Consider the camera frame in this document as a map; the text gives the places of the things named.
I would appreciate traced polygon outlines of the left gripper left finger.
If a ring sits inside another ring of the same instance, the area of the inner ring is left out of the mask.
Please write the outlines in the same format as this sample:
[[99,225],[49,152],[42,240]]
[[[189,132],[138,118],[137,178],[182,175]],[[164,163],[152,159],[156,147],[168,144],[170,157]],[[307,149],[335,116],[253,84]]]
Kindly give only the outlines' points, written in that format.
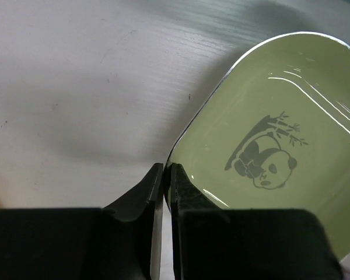
[[104,208],[103,279],[159,279],[163,164]]

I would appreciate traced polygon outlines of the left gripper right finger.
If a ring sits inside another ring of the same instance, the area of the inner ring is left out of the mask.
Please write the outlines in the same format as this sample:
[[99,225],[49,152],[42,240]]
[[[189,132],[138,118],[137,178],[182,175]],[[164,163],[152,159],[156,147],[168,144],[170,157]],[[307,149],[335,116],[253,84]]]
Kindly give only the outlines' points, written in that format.
[[221,266],[223,234],[230,223],[188,178],[181,164],[164,171],[165,195],[171,214],[173,271],[176,279],[217,279]]

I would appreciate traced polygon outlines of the green plate with panda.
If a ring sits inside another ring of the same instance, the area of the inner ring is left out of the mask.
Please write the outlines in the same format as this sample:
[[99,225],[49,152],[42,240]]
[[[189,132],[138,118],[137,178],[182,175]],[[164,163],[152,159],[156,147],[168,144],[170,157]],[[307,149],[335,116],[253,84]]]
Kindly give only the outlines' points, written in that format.
[[232,66],[177,140],[203,198],[222,209],[306,209],[350,253],[350,46],[316,32],[265,40]]

